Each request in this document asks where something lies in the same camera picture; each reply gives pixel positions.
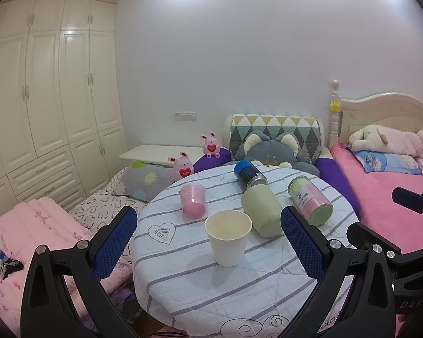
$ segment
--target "striped tablecloth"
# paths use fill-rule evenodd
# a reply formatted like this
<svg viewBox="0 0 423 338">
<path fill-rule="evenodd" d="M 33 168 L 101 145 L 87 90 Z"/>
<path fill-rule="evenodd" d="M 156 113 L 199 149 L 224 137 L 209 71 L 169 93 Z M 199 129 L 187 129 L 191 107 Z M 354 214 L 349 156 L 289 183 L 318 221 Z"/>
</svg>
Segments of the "striped tablecloth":
<svg viewBox="0 0 423 338">
<path fill-rule="evenodd" d="M 138 215 L 131 245 L 136 296 L 154 318 L 191 337 L 273 338 L 299 311 L 316 280 L 306 275 L 283 234 L 264 239 L 252 230 L 238 266 L 215 263 L 204 221 L 220 210 L 241 210 L 243 191 L 233 167 L 210 169 L 174 183 Z M 334 205 L 321 232 L 349 246 L 346 230 L 357 217 L 334 188 L 297 170 L 263 165 L 258 169 L 282 205 L 291 204 L 287 188 L 295 176 L 310 178 Z M 200 220 L 186 219 L 180 209 L 179 190 L 192 182 L 207 189 L 208 212 Z M 345 280 L 321 329 L 334 322 L 351 278 Z"/>
</svg>

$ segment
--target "bed post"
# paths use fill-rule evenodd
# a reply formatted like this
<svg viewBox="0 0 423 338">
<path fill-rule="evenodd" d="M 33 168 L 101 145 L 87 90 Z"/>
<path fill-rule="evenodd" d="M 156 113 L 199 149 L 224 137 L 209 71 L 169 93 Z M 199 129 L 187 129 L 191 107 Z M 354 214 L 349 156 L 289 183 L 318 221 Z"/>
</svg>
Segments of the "bed post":
<svg viewBox="0 0 423 338">
<path fill-rule="evenodd" d="M 339 129 L 339 122 L 340 122 L 340 95 L 338 93 L 338 89 L 340 87 L 340 83 L 338 80 L 332 81 L 332 97 L 331 97 L 331 124 L 329 126 L 329 146 L 328 148 L 331 149 L 334 145 L 338 142 L 338 129 Z"/>
</svg>

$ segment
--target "purple cushion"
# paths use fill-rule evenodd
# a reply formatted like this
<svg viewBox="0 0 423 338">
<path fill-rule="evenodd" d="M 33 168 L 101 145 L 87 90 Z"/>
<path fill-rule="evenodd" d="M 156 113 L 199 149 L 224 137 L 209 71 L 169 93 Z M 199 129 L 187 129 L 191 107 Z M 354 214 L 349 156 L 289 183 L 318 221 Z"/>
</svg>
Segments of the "purple cushion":
<svg viewBox="0 0 423 338">
<path fill-rule="evenodd" d="M 194 172 L 201 172 L 203 170 L 217 168 L 218 166 L 224 165 L 229 161 L 232 161 L 232 156 L 230 155 L 230 151 L 221 147 L 219 150 L 219 158 L 216 156 L 212 156 L 211 158 L 207 158 L 207 156 L 202 156 L 196 163 L 193 165 Z"/>
<path fill-rule="evenodd" d="M 327 184 L 334 187 L 352 206 L 356 216 L 359 216 L 360 205 L 357 198 L 346 180 L 345 175 L 338 167 L 334 159 L 318 158 L 315 166 L 320 171 L 320 178 Z"/>
</svg>

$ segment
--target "pink plastic cup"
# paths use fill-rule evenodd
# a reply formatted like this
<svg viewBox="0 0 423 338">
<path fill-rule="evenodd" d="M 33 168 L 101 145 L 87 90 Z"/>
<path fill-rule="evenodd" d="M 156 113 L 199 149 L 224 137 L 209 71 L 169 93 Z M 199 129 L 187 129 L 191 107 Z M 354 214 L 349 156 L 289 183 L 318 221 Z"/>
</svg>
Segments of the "pink plastic cup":
<svg viewBox="0 0 423 338">
<path fill-rule="evenodd" d="M 186 217 L 198 219 L 206 211 L 205 187 L 200 184 L 188 184 L 180 190 L 180 204 Z"/>
</svg>

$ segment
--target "wall socket panel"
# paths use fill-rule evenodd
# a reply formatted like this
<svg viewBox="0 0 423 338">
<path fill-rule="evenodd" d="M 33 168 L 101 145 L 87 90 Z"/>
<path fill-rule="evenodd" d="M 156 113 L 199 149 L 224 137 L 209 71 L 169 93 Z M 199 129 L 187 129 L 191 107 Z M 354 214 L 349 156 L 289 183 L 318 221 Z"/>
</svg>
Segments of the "wall socket panel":
<svg viewBox="0 0 423 338">
<path fill-rule="evenodd" d="M 176 121 L 197 121 L 197 112 L 175 112 Z"/>
</svg>

